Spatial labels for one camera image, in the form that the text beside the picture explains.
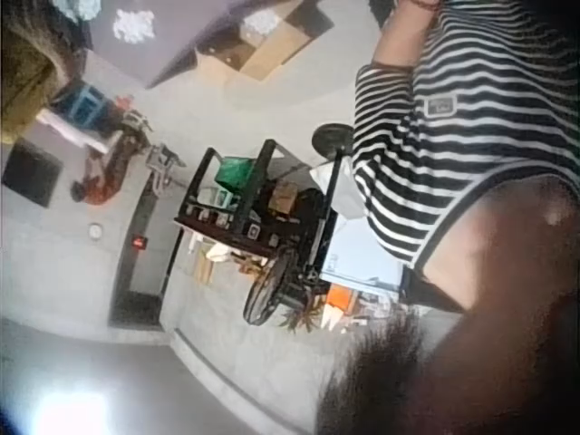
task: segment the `green box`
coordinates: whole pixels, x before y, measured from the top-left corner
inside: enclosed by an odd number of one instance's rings
[[[241,157],[222,159],[215,181],[225,190],[240,195],[252,174],[254,160]]]

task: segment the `blue chair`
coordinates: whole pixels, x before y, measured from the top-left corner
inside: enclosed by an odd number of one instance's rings
[[[76,95],[66,118],[81,129],[89,129],[106,103],[107,99],[101,92],[90,84],[85,84]]]

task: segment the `striped shirt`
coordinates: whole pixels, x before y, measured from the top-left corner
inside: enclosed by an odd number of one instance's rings
[[[421,270],[478,198],[560,178],[580,198],[577,49],[517,1],[446,0],[413,70],[356,84],[354,179],[381,245]]]

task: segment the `round black object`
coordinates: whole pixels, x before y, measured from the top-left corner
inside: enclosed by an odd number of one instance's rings
[[[312,146],[329,161],[334,161],[339,149],[350,155],[353,152],[353,127],[335,123],[321,125],[312,135]]]
[[[296,266],[296,251],[283,247],[274,258],[270,258],[261,276],[256,278],[244,305],[244,319],[259,326],[270,318],[280,303],[285,282]]]

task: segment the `person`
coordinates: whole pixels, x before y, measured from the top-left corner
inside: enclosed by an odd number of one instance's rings
[[[464,315],[430,354],[412,314],[369,333],[316,434],[577,428],[578,50],[547,17],[400,0],[386,21],[357,76],[354,178],[381,245]]]
[[[131,158],[139,150],[138,141],[126,132],[121,133],[121,138],[114,145],[106,166],[104,156],[99,151],[89,148],[82,181],[74,181],[71,185],[72,200],[98,206],[114,197],[121,190]]]

